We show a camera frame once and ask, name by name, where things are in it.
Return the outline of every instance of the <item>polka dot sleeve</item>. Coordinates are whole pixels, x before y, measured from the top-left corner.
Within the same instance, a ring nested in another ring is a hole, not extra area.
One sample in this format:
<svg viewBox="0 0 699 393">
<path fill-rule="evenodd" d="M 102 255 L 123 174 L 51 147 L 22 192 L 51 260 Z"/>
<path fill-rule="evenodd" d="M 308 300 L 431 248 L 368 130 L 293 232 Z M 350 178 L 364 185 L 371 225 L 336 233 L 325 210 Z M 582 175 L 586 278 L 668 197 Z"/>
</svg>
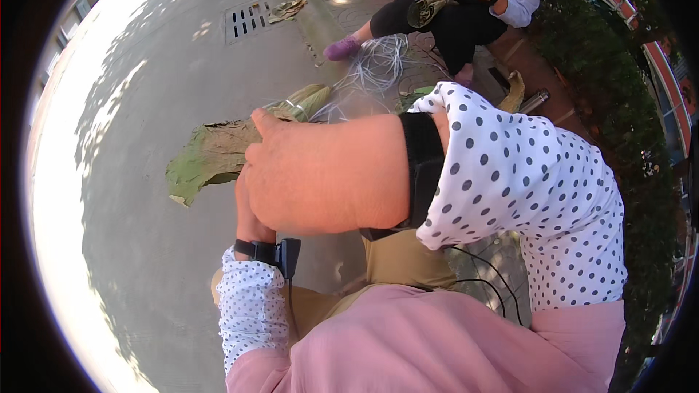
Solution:
<svg viewBox="0 0 699 393">
<path fill-rule="evenodd" d="M 223 255 L 219 335 L 223 338 L 224 368 L 228 375 L 240 355 L 259 348 L 286 349 L 289 326 L 280 289 L 279 269 L 259 261 L 236 261 L 233 248 Z"/>
<path fill-rule="evenodd" d="M 417 236 L 430 249 L 521 235 L 532 310 L 621 299 L 624 204 L 600 150 L 542 117 L 441 82 L 412 112 L 447 112 L 445 165 Z"/>
</svg>

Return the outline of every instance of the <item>purple shoe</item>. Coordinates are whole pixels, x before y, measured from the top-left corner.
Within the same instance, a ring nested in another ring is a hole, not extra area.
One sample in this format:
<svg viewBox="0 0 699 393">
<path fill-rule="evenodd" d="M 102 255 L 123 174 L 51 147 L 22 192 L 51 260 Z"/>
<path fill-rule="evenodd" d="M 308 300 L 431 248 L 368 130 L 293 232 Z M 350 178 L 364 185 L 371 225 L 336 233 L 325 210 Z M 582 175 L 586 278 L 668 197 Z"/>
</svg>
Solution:
<svg viewBox="0 0 699 393">
<path fill-rule="evenodd" d="M 360 48 L 359 40 L 350 35 L 326 47 L 323 55 L 330 61 L 342 61 L 359 52 Z"/>
</svg>

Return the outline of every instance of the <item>white string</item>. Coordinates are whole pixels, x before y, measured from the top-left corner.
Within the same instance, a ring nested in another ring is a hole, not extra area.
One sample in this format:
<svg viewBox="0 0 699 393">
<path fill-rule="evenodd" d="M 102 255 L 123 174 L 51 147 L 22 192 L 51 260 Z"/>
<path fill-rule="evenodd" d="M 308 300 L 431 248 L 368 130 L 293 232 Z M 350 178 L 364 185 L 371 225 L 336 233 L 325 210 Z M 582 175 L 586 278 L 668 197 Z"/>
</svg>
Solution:
<svg viewBox="0 0 699 393">
<path fill-rule="evenodd" d="M 365 41 L 352 60 L 347 75 L 333 85 L 333 100 L 319 109 L 310 118 L 310 122 L 330 123 L 334 111 L 340 114 L 338 120 L 348 121 L 351 116 L 345 115 L 341 106 L 345 101 L 357 101 L 361 95 L 365 96 L 364 100 L 381 105 L 382 110 L 387 113 L 393 112 L 376 100 L 375 96 L 381 95 L 385 99 L 384 93 L 398 83 L 400 75 L 403 74 L 403 62 L 406 60 L 403 55 L 407 51 L 407 45 L 405 35 L 389 35 Z"/>
</svg>

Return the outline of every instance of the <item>green hedge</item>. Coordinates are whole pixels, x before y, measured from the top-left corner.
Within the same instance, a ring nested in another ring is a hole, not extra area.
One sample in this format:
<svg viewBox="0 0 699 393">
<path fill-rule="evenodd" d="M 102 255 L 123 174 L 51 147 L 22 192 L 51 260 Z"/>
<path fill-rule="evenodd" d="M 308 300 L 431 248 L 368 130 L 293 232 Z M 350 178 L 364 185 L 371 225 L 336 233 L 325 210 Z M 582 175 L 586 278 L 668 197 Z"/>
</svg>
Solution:
<svg viewBox="0 0 699 393">
<path fill-rule="evenodd" d="M 586 0 L 542 0 L 529 26 L 539 52 L 568 80 L 583 124 L 624 198 L 626 330 L 611 392 L 628 391 L 670 293 L 679 198 L 656 103 L 623 34 Z M 659 166 L 647 175 L 645 167 Z"/>
</svg>

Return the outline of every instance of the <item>black wrist strap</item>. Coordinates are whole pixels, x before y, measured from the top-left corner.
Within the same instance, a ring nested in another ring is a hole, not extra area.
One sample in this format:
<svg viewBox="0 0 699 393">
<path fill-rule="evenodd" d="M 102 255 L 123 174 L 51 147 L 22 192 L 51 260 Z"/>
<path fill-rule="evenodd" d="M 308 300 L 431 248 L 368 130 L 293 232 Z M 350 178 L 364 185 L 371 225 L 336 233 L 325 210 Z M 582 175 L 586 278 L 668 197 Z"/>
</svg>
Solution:
<svg viewBox="0 0 699 393">
<path fill-rule="evenodd" d="M 253 261 L 262 261 L 269 265 L 276 265 L 276 249 L 277 245 L 272 243 L 263 243 L 262 241 L 243 241 L 237 239 L 233 244 L 233 251 L 247 255 Z"/>
<path fill-rule="evenodd" d="M 403 113 L 400 116 L 406 138 L 410 214 L 401 226 L 418 227 L 427 219 L 427 210 L 437 190 L 444 166 L 442 140 L 428 113 Z"/>
</svg>

